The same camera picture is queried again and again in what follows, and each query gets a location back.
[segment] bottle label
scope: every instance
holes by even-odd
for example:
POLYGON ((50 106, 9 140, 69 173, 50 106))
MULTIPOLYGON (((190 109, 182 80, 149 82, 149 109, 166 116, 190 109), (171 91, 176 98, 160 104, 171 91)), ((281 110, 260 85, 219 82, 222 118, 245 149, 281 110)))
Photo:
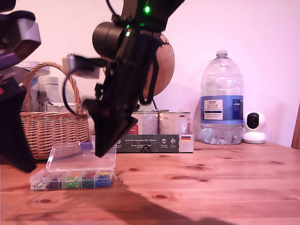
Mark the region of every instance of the bottle label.
POLYGON ((243 123, 243 96, 221 95, 201 97, 201 123, 243 123))

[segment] basket handle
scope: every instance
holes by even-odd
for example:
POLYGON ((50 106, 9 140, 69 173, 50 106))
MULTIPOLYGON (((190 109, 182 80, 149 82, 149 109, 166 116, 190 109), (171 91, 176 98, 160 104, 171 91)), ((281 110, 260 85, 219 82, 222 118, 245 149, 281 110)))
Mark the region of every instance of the basket handle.
MULTIPOLYGON (((37 64, 34 68, 32 68, 32 70, 29 72, 29 75, 28 75, 26 81, 23 82, 23 86, 27 90, 26 96, 25 96, 25 101, 23 104, 24 112, 30 111, 30 87, 31 87, 31 82, 32 82, 33 76, 39 69, 41 69, 43 67, 54 67, 54 68, 57 68, 58 70, 60 70, 61 72, 64 72, 63 67, 60 64, 57 64, 55 62, 49 62, 49 61, 41 62, 41 63, 37 64)), ((75 96, 76 112, 79 114, 82 114, 83 112, 82 112, 81 107, 78 107, 78 105, 81 106, 81 99, 80 99, 79 89, 77 87, 76 81, 73 79, 73 77, 71 75, 69 76, 68 79, 71 82, 74 96, 75 96)))

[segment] white security camera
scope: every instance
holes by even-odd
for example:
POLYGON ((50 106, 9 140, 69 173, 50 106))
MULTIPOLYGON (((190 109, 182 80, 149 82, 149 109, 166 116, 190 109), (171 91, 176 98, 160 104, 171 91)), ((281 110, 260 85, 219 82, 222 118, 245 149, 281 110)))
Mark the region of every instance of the white security camera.
POLYGON ((262 144, 266 141, 266 135, 263 132, 266 119, 260 112, 248 112, 244 118, 243 141, 250 144, 262 144))

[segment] table surface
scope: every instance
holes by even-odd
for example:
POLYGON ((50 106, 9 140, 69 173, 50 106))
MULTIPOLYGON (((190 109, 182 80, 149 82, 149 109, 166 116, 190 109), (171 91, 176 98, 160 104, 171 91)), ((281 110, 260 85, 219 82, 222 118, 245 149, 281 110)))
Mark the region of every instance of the table surface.
POLYGON ((193 154, 118 154, 115 172, 110 188, 32 192, 30 174, 2 165, 1 224, 300 224, 300 150, 196 142, 193 154))

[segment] globe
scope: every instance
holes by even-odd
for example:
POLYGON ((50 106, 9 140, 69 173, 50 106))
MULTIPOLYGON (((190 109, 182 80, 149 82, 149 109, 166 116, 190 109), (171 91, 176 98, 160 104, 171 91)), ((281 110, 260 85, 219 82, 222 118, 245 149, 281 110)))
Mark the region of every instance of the globe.
MULTIPOLYGON (((168 86, 168 84, 172 79, 174 69, 175 69, 175 57, 174 57, 172 46, 169 40, 163 34, 160 34, 160 38, 165 44, 159 47, 156 53, 157 61, 159 65, 159 71, 158 71, 156 85, 154 89, 154 96, 162 92, 168 86)), ((105 68, 103 68, 103 72, 104 75, 106 76, 105 68)), ((153 66, 151 65, 147 77, 147 84, 143 92, 144 98, 147 98, 148 96, 149 86, 152 78, 152 72, 153 72, 153 66)))

